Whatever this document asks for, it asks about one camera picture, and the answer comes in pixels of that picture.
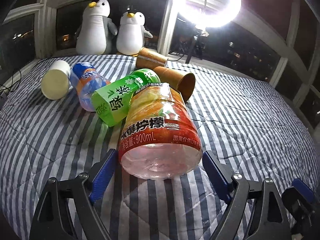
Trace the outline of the blue orange soda bottle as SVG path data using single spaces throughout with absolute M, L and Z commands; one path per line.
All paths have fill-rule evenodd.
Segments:
M 91 102 L 92 94 L 110 84 L 89 62 L 78 62 L 72 67 L 70 82 L 76 90 L 81 107 L 89 112 L 95 111 Z

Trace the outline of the green tea bottle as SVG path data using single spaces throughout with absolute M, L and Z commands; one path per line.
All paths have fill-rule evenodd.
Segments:
M 91 96 L 92 105 L 107 126 L 115 126 L 127 116 L 133 93 L 150 83 L 160 83 L 160 78 L 153 70 L 136 70 L 97 89 Z

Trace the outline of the large red lemon tea bottle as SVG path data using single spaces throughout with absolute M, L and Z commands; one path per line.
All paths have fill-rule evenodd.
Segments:
M 180 92 L 168 83 L 134 92 L 118 155 L 122 168 L 141 179 L 168 179 L 198 165 L 201 140 Z

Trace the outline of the blue white striped quilt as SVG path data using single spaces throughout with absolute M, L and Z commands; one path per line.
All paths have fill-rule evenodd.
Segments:
M 119 144 L 85 111 L 75 90 L 48 100 L 40 83 L 54 59 L 39 61 L 1 110 L 1 211 L 28 239 L 41 191 L 51 177 L 72 179 Z M 248 180 L 271 178 L 283 192 L 295 178 L 319 185 L 319 153 L 307 128 L 268 83 L 170 63 L 196 76 L 186 104 L 204 150 Z M 96 208 L 113 239 L 208 239 L 225 210 L 202 165 L 169 180 L 116 172 Z

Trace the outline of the large penguin plush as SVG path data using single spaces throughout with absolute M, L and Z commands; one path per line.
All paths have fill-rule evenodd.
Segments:
M 77 54 L 103 55 L 112 51 L 112 40 L 118 29 L 109 18 L 110 11 L 108 0 L 99 0 L 87 5 L 78 31 Z

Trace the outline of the brown paper cup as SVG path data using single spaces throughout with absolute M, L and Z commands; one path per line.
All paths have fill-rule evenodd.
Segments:
M 196 77 L 193 73 L 170 69 L 158 66 L 153 69 L 162 83 L 168 83 L 170 87 L 179 91 L 185 102 L 189 100 L 196 84 Z
M 136 68 L 148 68 L 153 70 L 156 67 L 165 67 L 167 65 L 167 61 L 168 58 L 166 56 L 143 47 L 136 57 Z

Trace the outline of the brown paper cup front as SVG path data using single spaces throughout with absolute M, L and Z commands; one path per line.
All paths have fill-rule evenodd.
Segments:
M 162 83 L 168 83 L 170 87 L 179 91 L 185 102 L 189 100 L 196 84 L 196 77 L 193 73 L 170 69 L 158 66 L 153 69 Z

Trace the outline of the white paper cup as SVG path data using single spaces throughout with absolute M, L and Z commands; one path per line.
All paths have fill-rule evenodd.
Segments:
M 63 60 L 53 62 L 41 80 L 41 92 L 49 100 L 59 100 L 69 90 L 70 65 Z

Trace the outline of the black tripod stand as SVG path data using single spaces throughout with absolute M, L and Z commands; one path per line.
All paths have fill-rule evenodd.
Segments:
M 204 50 L 204 41 L 209 36 L 208 31 L 194 29 L 194 33 L 192 38 L 179 41 L 177 52 L 178 54 L 182 54 L 179 58 L 183 58 L 185 55 L 187 58 L 185 59 L 185 64 L 189 64 L 191 62 L 191 58 L 195 55 L 196 58 L 202 60 L 203 59 L 203 50 Z

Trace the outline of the brown paper cup rear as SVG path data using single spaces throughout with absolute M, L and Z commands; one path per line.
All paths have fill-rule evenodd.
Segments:
M 167 65 L 167 61 L 168 58 L 166 56 L 143 47 L 136 57 L 136 68 L 148 68 L 153 70 L 156 67 L 165 67 Z

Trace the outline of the small penguin plush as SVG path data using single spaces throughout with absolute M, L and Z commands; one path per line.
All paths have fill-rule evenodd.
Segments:
M 117 35 L 117 51 L 124 55 L 136 55 L 144 47 L 145 38 L 153 38 L 144 27 L 145 16 L 142 12 L 125 12 L 121 16 Z

